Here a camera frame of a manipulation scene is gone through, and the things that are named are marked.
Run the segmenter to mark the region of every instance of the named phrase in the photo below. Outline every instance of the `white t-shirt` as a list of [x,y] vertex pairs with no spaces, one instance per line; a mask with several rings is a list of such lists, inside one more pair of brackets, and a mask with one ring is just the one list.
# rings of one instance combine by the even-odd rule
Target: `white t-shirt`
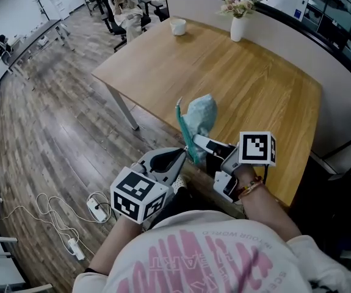
[[131,241],[108,277],[80,274],[73,293],[302,293],[312,292],[310,281],[351,293],[351,272],[311,237],[285,243],[261,223],[189,211]]
[[130,9],[128,7],[128,3],[125,0],[125,2],[123,3],[124,7],[120,8],[121,9],[121,14],[116,15],[115,14],[115,6],[113,4],[112,0],[109,0],[109,5],[110,8],[112,9],[113,15],[114,15],[114,21],[116,22],[116,24],[118,26],[122,25],[122,22],[126,19],[126,17],[128,15],[135,15],[135,14],[139,14],[141,16],[143,16],[143,10],[140,9],[137,5],[139,4],[139,0],[131,0],[136,6],[133,9]]

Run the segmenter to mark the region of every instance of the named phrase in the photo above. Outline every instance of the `white sneaker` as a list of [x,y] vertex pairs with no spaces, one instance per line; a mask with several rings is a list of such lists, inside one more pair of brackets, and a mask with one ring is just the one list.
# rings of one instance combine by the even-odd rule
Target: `white sneaker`
[[181,174],[179,174],[171,186],[174,189],[174,194],[176,194],[180,187],[187,188],[186,180]]

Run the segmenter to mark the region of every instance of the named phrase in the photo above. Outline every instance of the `long gray desk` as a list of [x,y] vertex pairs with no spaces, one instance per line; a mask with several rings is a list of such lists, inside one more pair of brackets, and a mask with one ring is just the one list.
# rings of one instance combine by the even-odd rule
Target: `long gray desk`
[[[26,53],[26,51],[38,40],[40,40],[46,33],[51,31],[52,29],[55,30],[55,33],[57,36],[58,32],[56,31],[56,26],[58,26],[61,23],[61,20],[49,20],[47,23],[45,23],[43,26],[38,28],[29,38],[26,39],[26,41],[16,50],[13,52],[13,54],[10,57],[9,60],[9,73],[14,74],[21,78],[21,80],[26,83],[30,84],[28,82],[29,76],[27,73],[22,70],[22,68],[17,64],[17,62],[23,57],[23,55]],[[65,33],[65,31],[60,27],[59,29],[60,34],[65,40],[65,43],[68,45],[68,47],[73,51],[74,48],[72,44],[70,43],[70,40],[68,38],[68,35]],[[64,41],[59,38],[59,41],[61,42],[62,45],[64,45]]]

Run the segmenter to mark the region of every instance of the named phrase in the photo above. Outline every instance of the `wooden floor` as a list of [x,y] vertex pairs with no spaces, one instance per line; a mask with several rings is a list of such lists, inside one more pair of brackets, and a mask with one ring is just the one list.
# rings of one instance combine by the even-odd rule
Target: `wooden floor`
[[[25,66],[34,91],[11,75],[1,82],[0,194],[4,203],[0,217],[18,205],[40,217],[35,198],[44,192],[63,198],[88,218],[87,196],[95,191],[109,196],[110,184],[124,166],[149,150],[184,146],[178,131],[127,101],[140,125],[133,131],[106,86],[91,76],[120,42],[120,37],[108,32],[98,12],[90,17],[82,7],[67,24],[76,50],[55,42],[34,56]],[[127,72],[128,66],[120,70]],[[190,164],[184,166],[184,173],[208,195],[213,194],[211,178]],[[103,225],[86,223],[65,206],[55,203],[54,208],[94,252],[115,223],[114,219]],[[228,212],[239,216],[236,210]],[[84,250],[87,259],[79,262],[63,248],[51,225],[35,221],[22,209],[0,222],[0,227],[7,236],[18,238],[9,250],[33,286],[51,283],[57,292],[71,292],[76,275],[92,258]]]

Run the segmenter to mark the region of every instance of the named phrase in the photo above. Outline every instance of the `white cable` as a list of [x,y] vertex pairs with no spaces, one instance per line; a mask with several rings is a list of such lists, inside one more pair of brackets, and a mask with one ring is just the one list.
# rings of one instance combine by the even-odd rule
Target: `white cable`
[[[46,197],[46,211],[43,212],[40,208],[40,205],[38,203],[38,198],[40,196],[44,195]],[[43,223],[49,223],[50,225],[53,226],[53,228],[55,229],[55,231],[57,232],[57,234],[59,235],[60,237],[60,240],[61,242],[63,243],[63,246],[64,248],[69,252],[69,254],[71,255],[74,255],[74,253],[71,253],[71,251],[69,250],[69,248],[65,245],[65,242],[62,238],[62,236],[67,236],[69,239],[72,239],[71,236],[68,234],[68,233],[64,233],[63,231],[71,231],[75,238],[76,238],[76,242],[80,242],[92,255],[94,255],[94,253],[86,246],[86,244],[83,243],[83,241],[80,240],[80,237],[79,237],[79,233],[78,231],[75,229],[75,228],[70,228],[69,226],[67,226],[65,224],[65,222],[62,220],[60,214],[55,211],[52,206],[51,206],[51,200],[52,199],[56,199],[56,200],[60,200],[61,202],[63,202],[65,205],[67,205],[71,210],[72,212],[75,214],[75,216],[80,219],[80,220],[83,220],[85,222],[93,222],[93,223],[105,223],[107,222],[111,216],[112,216],[112,213],[111,213],[111,207],[110,207],[110,201],[109,199],[105,196],[105,194],[103,192],[94,192],[92,194],[89,195],[89,197],[87,198],[87,201],[89,199],[91,199],[94,195],[100,195],[103,199],[104,199],[104,203],[107,203],[107,216],[106,216],[106,219],[102,222],[100,222],[98,219],[95,218],[93,212],[91,211],[91,209],[89,209],[89,212],[91,214],[91,216],[93,217],[94,220],[89,220],[89,219],[85,219],[85,218],[82,218],[81,216],[77,215],[77,213],[74,211],[74,209],[67,204],[67,202],[65,202],[63,199],[59,198],[59,197],[48,197],[47,194],[45,193],[40,193],[37,195],[37,197],[35,198],[35,204],[37,205],[37,208],[38,208],[38,211],[41,213],[41,215],[49,215],[50,218],[51,218],[51,222],[47,222],[46,220],[43,220],[43,219],[40,219],[40,218],[36,218],[36,216],[34,216],[33,214],[31,214],[27,208],[25,208],[24,206],[22,205],[19,205],[17,207],[15,207],[12,212],[10,214],[8,214],[8,216],[6,217],[3,217],[3,218],[0,218],[0,220],[5,220],[5,219],[8,219],[18,208],[23,208],[32,218],[34,218],[35,220],[39,220]]]

